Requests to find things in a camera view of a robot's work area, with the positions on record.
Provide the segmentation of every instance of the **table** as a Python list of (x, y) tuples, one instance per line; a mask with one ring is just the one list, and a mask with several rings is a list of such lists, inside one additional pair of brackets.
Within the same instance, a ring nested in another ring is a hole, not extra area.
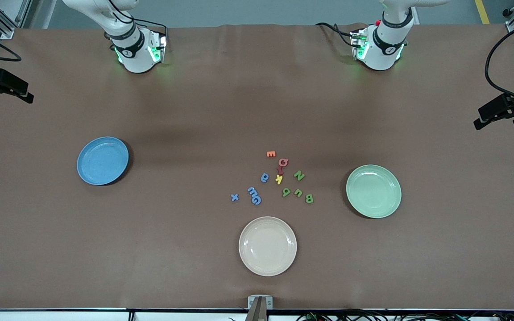
[[(0, 308), (235, 307), (270, 294), (277, 308), (514, 309), (514, 128), (473, 127), (498, 95), (483, 66), (504, 33), (415, 26), (377, 72), (320, 27), (176, 29), (166, 63), (137, 75), (100, 30), (17, 30), (6, 44), (23, 61), (0, 67), (35, 103), (0, 95)], [(514, 90), (514, 36), (491, 67)], [(133, 158), (104, 187), (75, 168), (99, 136)], [(304, 180), (260, 183), (281, 157)], [(400, 181), (391, 217), (346, 201), (349, 173), (369, 163)], [(298, 240), (271, 278), (237, 253), (265, 215)]]

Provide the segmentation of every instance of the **yellow floor line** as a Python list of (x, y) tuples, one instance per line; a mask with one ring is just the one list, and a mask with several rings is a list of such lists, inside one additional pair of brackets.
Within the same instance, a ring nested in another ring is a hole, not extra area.
[(489, 17), (487, 17), (487, 12), (485, 11), (485, 7), (483, 6), (483, 1), (475, 0), (475, 6), (477, 6), (477, 11), (479, 12), (479, 17), (481, 17), (481, 23), (484, 25), (488, 25)]

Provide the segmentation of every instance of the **blue plate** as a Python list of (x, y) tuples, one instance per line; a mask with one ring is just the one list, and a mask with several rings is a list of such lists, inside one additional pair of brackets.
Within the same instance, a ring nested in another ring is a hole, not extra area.
[(88, 184), (105, 185), (124, 173), (128, 160), (128, 148), (121, 140), (100, 137), (84, 146), (77, 159), (77, 171)]

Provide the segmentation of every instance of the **beige plate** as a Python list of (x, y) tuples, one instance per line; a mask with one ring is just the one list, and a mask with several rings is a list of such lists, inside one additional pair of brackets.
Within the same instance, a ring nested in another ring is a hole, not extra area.
[(260, 276), (277, 276), (294, 261), (296, 237), (291, 227), (281, 219), (257, 218), (241, 232), (239, 255), (251, 272)]

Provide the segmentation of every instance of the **white robotic arm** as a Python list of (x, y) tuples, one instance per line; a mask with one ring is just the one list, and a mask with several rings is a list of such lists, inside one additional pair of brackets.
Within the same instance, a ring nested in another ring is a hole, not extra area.
[(386, 70), (400, 58), (406, 35), (414, 26), (412, 7), (434, 7), (449, 0), (377, 0), (382, 20), (351, 35), (352, 54), (374, 70)]
[(145, 27), (137, 27), (126, 10), (135, 8), (138, 1), (63, 0), (68, 7), (91, 18), (106, 31), (114, 43), (118, 61), (128, 71), (144, 73), (156, 63), (163, 61), (166, 35)]

